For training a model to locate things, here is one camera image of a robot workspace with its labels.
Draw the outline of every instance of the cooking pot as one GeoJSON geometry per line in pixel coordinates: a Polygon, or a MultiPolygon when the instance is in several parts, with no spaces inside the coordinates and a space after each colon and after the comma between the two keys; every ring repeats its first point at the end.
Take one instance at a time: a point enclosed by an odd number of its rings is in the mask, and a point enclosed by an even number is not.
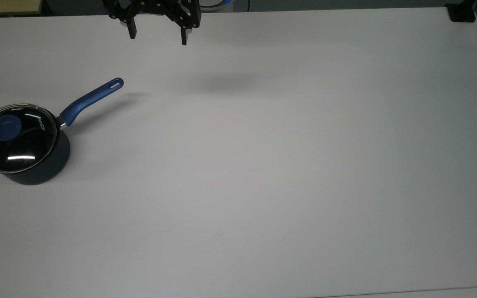
{"type": "Polygon", "coordinates": [[[29,103],[0,108],[0,173],[23,185],[55,177],[70,156],[70,141],[62,130],[82,110],[123,85],[123,79],[113,79],[75,100],[58,117],[29,103]]]}

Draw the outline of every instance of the floor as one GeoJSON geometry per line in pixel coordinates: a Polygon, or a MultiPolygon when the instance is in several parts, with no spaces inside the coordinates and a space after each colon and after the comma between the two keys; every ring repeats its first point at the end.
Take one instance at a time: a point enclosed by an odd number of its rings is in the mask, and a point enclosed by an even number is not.
{"type": "MultiPolygon", "coordinates": [[[[106,14],[101,0],[48,0],[54,15],[106,14]]],[[[346,10],[358,8],[442,7],[460,0],[250,0],[250,12],[346,10]]],[[[248,0],[235,0],[233,12],[245,12],[248,0]]]]}

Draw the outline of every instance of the pot lid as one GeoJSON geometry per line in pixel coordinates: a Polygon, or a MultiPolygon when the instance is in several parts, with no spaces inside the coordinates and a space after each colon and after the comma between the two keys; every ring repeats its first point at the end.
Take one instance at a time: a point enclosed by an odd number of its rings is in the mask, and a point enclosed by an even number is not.
{"type": "Polygon", "coordinates": [[[58,135],[54,116],[34,104],[0,108],[0,173],[28,170],[53,149],[58,135]]]}

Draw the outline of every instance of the table surface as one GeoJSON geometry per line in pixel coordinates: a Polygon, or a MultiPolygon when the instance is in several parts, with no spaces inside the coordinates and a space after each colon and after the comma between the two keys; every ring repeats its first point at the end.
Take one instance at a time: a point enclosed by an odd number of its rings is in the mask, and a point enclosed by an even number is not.
{"type": "Polygon", "coordinates": [[[34,187],[0,175],[0,297],[477,286],[477,22],[445,8],[0,19],[0,106],[120,76],[34,187]]]}
{"type": "Polygon", "coordinates": [[[361,295],[358,298],[477,298],[477,288],[361,295]]]}
{"type": "Polygon", "coordinates": [[[42,0],[0,0],[0,15],[39,14],[42,0]]]}

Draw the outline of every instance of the blue handle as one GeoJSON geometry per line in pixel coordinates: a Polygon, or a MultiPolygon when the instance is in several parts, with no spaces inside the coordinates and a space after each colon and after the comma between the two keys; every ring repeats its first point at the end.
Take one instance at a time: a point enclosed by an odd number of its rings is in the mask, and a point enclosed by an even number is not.
{"type": "Polygon", "coordinates": [[[105,98],[106,96],[110,95],[111,93],[121,89],[125,81],[123,79],[117,77],[112,79],[108,83],[98,87],[97,89],[87,93],[85,96],[82,96],[78,100],[75,100],[66,107],[62,113],[60,113],[60,118],[66,123],[66,126],[69,126],[73,123],[76,119],[76,116],[85,108],[91,106],[95,102],[105,98]]]}

